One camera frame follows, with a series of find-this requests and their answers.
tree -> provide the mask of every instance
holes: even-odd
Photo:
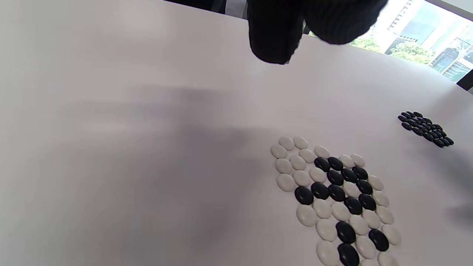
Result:
[[[381,47],[376,43],[373,37],[368,38],[357,38],[350,43],[351,46],[362,48],[377,53],[382,53]]]
[[[407,42],[396,45],[390,50],[391,56],[406,59],[409,61],[419,62],[421,64],[428,64],[432,61],[433,52],[420,47],[415,42]]]

black glove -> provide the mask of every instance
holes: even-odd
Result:
[[[250,46],[259,59],[286,64],[304,19],[329,44],[347,44],[376,22],[387,0],[247,0]]]

glass facade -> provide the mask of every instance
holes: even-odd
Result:
[[[473,69],[473,22],[425,0],[390,0],[351,45],[428,65],[454,82]]]

pile of black go stones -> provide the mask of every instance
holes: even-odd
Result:
[[[397,118],[402,121],[401,125],[405,129],[423,136],[426,140],[433,142],[440,148],[454,144],[453,140],[447,137],[447,134],[440,125],[433,124],[432,120],[425,118],[419,112],[402,112]]]
[[[322,171],[327,173],[327,179],[330,181],[328,187],[320,182],[311,185],[310,190],[305,186],[299,186],[294,191],[297,201],[301,204],[311,205],[314,202],[314,196],[317,199],[326,200],[331,197],[338,202],[344,202],[348,210],[353,215],[361,215],[363,209],[375,211],[376,202],[371,197],[373,187],[367,181],[368,172],[363,167],[355,166],[353,168],[344,168],[343,163],[335,157],[328,159],[318,157],[314,164]],[[345,196],[345,192],[341,187],[344,182],[352,182],[356,184],[361,194],[358,198]],[[344,221],[336,224],[337,236],[342,241],[338,246],[340,261],[345,266],[357,266],[359,264],[359,255],[352,244],[356,241],[356,233],[353,227]],[[368,237],[373,241],[375,247],[379,251],[387,251],[389,242],[386,235],[378,229],[372,229],[368,233]]]

white tabletop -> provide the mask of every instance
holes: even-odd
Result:
[[[309,36],[270,65],[246,21],[158,0],[0,2],[1,265],[321,265],[282,135],[365,158],[401,265],[473,260],[473,101],[428,66]]]

